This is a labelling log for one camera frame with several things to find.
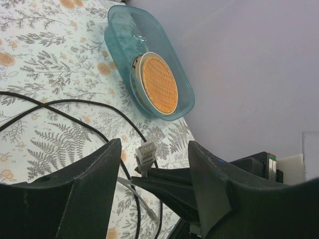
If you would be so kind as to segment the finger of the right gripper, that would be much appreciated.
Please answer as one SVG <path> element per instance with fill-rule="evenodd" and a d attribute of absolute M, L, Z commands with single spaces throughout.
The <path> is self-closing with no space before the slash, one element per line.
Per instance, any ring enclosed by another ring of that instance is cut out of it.
<path fill-rule="evenodd" d="M 143 177 L 132 177 L 131 182 L 154 194 L 184 221 L 199 223 L 195 193 L 191 186 Z"/>
<path fill-rule="evenodd" d="M 177 168 L 177 169 L 163 169 L 163 168 L 151 168 L 148 171 L 149 177 L 164 177 L 164 178 L 191 178 L 189 168 Z"/>

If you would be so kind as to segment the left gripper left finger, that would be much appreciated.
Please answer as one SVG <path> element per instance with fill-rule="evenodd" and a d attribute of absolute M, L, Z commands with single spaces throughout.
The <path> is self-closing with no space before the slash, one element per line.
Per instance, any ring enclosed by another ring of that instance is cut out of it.
<path fill-rule="evenodd" d="M 31 183 L 0 187 L 3 239 L 104 239 L 121 162 L 112 139 L 90 155 Z"/>

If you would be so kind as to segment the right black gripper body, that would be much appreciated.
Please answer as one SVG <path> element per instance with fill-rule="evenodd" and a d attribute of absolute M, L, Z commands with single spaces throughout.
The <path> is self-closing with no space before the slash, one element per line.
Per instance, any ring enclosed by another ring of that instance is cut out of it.
<path fill-rule="evenodd" d="M 274 154 L 260 152 L 230 162 L 230 164 L 261 178 L 283 183 L 283 171 L 277 169 L 277 158 Z"/>

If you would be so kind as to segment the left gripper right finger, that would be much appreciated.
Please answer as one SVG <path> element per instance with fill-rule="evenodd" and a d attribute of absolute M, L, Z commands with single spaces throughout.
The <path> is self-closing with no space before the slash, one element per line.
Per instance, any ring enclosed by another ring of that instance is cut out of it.
<path fill-rule="evenodd" d="M 248 173 L 188 144 L 188 160 L 205 239 L 316 239 L 319 181 L 285 185 Z"/>

